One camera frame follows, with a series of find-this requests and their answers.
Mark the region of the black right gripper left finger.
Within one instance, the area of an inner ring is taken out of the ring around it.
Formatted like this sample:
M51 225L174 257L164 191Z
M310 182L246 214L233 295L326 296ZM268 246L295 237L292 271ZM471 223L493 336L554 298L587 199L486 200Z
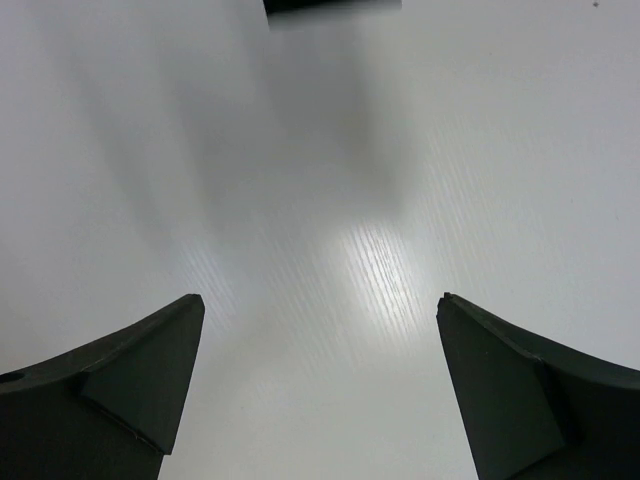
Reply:
M4 479L156 479L173 451L204 322L188 294L1 376Z

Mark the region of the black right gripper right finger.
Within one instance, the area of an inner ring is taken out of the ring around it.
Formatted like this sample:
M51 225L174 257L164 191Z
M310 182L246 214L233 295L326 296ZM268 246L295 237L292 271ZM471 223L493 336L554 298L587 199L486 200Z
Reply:
M451 293L437 325L479 478L638 478L638 371Z

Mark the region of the black lego plate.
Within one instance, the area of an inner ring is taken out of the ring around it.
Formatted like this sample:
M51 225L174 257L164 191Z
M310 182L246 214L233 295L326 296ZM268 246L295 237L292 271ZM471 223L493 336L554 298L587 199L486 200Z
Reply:
M401 0L264 0L268 17L401 5Z

